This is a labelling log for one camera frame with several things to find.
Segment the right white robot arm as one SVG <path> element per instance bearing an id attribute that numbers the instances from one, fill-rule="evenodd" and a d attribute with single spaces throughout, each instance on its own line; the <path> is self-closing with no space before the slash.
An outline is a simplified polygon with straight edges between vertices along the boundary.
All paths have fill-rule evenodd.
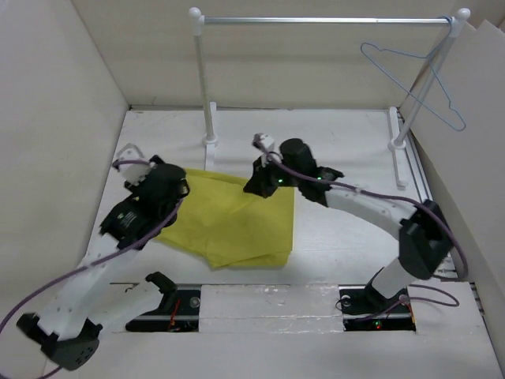
<path id="1" fill-rule="evenodd" d="M 356 216 L 398 242 L 397 258 L 381 268 L 358 296 L 372 310 L 384 310 L 397 302 L 410 284 L 434 277 L 456 246 L 440 207 L 433 201 L 383 195 L 341 183 L 344 174 L 318 165 L 310 147 L 299 138 L 276 147 L 270 136 L 258 133 L 252 146 L 261 155 L 252 164 L 245 193 L 268 198 L 280 187 L 296 188 L 307 201 Z"/>

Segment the yellow trousers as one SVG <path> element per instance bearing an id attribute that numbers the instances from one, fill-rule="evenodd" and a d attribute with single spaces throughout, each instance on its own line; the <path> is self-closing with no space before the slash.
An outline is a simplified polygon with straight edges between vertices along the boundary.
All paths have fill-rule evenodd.
<path id="1" fill-rule="evenodd" d="M 186 180 L 190 194 L 157 242 L 202 257 L 212 268 L 287 263 L 294 237 L 292 188 L 264 199 L 245 193 L 247 180 L 229 174 L 188 168 Z"/>

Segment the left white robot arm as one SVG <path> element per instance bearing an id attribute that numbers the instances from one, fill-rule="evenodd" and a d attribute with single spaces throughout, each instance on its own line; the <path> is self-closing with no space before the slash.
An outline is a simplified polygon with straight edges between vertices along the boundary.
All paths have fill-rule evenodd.
<path id="1" fill-rule="evenodd" d="M 113 163 L 125 179 L 129 196 L 117 203 L 99 225 L 95 245 L 73 271 L 53 280 L 61 290 L 38 313 L 24 313 L 17 327 L 40 346 L 58 368 L 74 371 L 97 351 L 99 339 L 112 325 L 125 325 L 143 313 L 171 311 L 177 285 L 161 272 L 148 274 L 112 307 L 98 311 L 112 279 L 177 219 L 189 194 L 183 168 L 151 159 L 118 159 Z"/>

